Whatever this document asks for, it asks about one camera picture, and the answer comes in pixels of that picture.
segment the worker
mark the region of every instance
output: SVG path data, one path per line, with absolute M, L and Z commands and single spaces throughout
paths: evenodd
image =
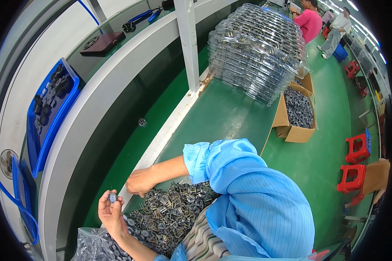
M 348 8 L 344 8 L 343 15 L 339 14 L 334 22 L 330 24 L 329 32 L 327 39 L 322 44 L 322 46 L 317 45 L 317 48 L 323 52 L 322 57 L 324 59 L 328 59 L 337 45 L 340 43 L 341 38 L 347 33 L 350 32 L 351 29 L 351 21 L 350 21 L 350 10 Z
M 302 0 L 302 6 L 305 10 L 301 14 L 293 6 L 289 10 L 292 12 L 293 21 L 301 27 L 303 39 L 307 44 L 319 34 L 322 18 L 317 12 L 317 0 Z
M 325 12 L 324 16 L 322 17 L 322 28 L 326 23 L 328 23 L 331 18 L 334 18 L 334 10 L 330 9 Z
M 360 191 L 355 195 L 350 203 L 344 205 L 344 212 L 349 210 L 350 206 L 357 205 L 369 193 L 377 191 L 373 204 L 376 204 L 380 197 L 385 193 L 387 179 L 389 176 L 390 162 L 388 159 L 379 159 L 377 162 L 366 166 L 366 175 Z
M 158 183 L 185 175 L 193 184 L 209 180 L 221 196 L 199 214 L 172 260 L 217 261 L 228 255 L 282 260 L 312 253 L 308 201 L 289 177 L 267 167 L 247 139 L 186 144 L 183 155 L 132 172 L 125 186 L 143 197 Z M 109 193 L 99 200 L 99 218 L 119 246 L 136 261 L 168 260 L 128 233 L 123 198 L 111 204 Z

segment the dark hair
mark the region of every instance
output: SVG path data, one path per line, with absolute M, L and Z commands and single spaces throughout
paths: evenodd
M 307 0 L 307 1 L 309 1 L 313 7 L 318 8 L 318 1 L 317 0 Z

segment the man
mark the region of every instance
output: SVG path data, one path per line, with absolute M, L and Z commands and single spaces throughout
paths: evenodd
M 324 25 L 326 23 L 328 23 L 328 21 L 334 17 L 334 11 L 332 9 L 328 10 L 325 12 L 324 16 L 322 17 L 322 27 L 324 27 Z
M 293 21 L 301 27 L 303 39 L 305 39 L 305 44 L 307 44 L 319 34 L 322 27 L 322 19 L 317 12 L 317 0 L 302 0 L 302 6 L 305 11 L 301 14 L 292 6 L 289 9 L 293 15 Z
M 343 35 L 351 29 L 350 21 L 350 10 L 344 8 L 343 15 L 339 14 L 334 22 L 329 26 L 331 32 L 329 32 L 327 39 L 322 46 L 317 45 L 317 48 L 323 52 L 322 57 L 328 59 L 337 48 Z

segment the wire cutters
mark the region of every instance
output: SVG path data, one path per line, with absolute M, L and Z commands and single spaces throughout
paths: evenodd
M 155 18 L 157 18 L 157 16 L 160 15 L 161 9 L 162 9 L 161 6 L 155 8 L 155 9 L 150 9 L 150 10 L 148 10 L 146 12 L 143 12 L 142 14 L 137 15 L 136 17 L 130 19 L 128 22 L 133 22 L 134 23 L 134 22 L 136 22 L 137 20 L 139 20 L 141 18 L 145 18 L 145 17 L 151 15 L 150 18 L 148 19 L 148 22 L 151 23 Z

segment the cardboard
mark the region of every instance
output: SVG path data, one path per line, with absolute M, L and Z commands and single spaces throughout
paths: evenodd
M 297 79 L 299 81 L 301 81 L 302 83 L 302 87 L 304 87 L 305 89 L 307 89 L 308 91 L 310 91 L 312 94 L 314 94 L 314 85 L 312 84 L 312 78 L 311 78 L 311 74 L 308 73 L 307 75 L 305 75 L 305 77 L 303 77 L 303 79 L 300 79 L 297 77 Z M 297 86 L 300 86 L 299 84 L 297 84 L 296 82 L 292 81 L 292 84 L 295 84 Z
M 279 99 L 279 104 L 277 106 L 276 116 L 273 120 L 272 127 L 276 127 L 277 137 L 286 138 L 286 142 L 296 142 L 296 143 L 305 143 L 312 137 L 316 128 L 316 118 L 314 113 L 314 105 L 311 100 L 312 93 L 307 89 L 299 86 L 297 84 L 291 84 L 290 87 L 295 89 L 296 91 L 302 92 L 303 95 L 308 97 L 309 102 L 312 106 L 312 114 L 314 119 L 312 120 L 312 126 L 310 129 L 291 126 L 289 125 L 289 118 L 287 117 L 287 110 L 286 110 L 286 102 L 285 97 L 282 94 Z

